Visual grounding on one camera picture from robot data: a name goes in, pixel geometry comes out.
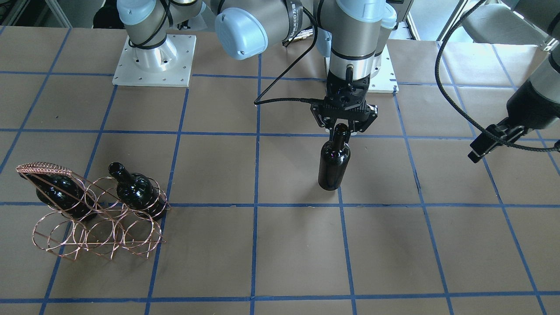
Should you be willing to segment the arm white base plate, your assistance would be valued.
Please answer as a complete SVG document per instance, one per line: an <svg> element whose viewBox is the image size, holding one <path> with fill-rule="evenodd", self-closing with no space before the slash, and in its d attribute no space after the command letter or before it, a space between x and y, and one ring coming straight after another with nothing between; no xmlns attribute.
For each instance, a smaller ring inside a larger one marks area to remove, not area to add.
<svg viewBox="0 0 560 315"><path fill-rule="evenodd" d="M383 47L380 54L375 52L370 58L361 60L346 60L335 56L331 52L330 44L319 48L319 52L325 58L326 73L333 74L343 82L347 81L347 68L351 65L353 80L369 76L368 92L392 93L398 90L387 45Z"/></svg>
<svg viewBox="0 0 560 315"><path fill-rule="evenodd" d="M189 86L196 36L168 35L154 49L133 48L125 42L112 83L118 86Z"/></svg>

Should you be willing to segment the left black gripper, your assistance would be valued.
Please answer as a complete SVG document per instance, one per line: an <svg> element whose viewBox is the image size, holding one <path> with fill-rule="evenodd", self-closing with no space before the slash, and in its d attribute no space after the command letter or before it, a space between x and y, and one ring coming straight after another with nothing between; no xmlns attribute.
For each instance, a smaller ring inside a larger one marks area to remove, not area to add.
<svg viewBox="0 0 560 315"><path fill-rule="evenodd" d="M542 96L527 80L507 101L507 114L508 127L542 130L559 120L559 103Z"/></svg>

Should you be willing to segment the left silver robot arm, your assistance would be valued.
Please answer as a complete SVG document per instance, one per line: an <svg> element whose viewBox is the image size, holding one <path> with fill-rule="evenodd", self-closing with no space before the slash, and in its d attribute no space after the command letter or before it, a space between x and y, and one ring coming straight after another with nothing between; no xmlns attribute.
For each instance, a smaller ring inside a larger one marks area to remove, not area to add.
<svg viewBox="0 0 560 315"><path fill-rule="evenodd" d="M484 0L462 14L461 26L474 42L544 48L547 39L559 38L559 11L557 0ZM526 80L507 101L501 124L541 130L559 120L559 48L526 64Z"/></svg>

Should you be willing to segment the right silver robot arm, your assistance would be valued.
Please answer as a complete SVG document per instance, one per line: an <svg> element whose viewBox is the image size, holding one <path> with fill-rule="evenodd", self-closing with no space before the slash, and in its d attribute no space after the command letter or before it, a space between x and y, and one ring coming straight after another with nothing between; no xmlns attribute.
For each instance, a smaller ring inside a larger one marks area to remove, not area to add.
<svg viewBox="0 0 560 315"><path fill-rule="evenodd" d="M218 40L235 60L313 28L311 46L328 60L326 96L298 101L310 104L321 128L335 134L337 121L346 120L348 133L364 132L378 116L366 93L397 18L384 0L119 0L116 8L128 38L113 84L188 87L196 40L167 30L211 11Z"/></svg>

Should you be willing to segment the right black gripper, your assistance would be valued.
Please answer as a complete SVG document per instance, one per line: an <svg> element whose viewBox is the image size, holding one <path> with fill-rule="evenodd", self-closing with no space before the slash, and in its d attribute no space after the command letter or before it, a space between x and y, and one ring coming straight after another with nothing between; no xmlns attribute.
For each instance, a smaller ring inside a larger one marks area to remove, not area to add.
<svg viewBox="0 0 560 315"><path fill-rule="evenodd" d="M348 121L351 134L364 133L378 117L377 106L366 102L369 80L366 76L343 82L328 73L326 96L311 105L311 113L319 127L327 132L334 131L336 121L342 119Z"/></svg>

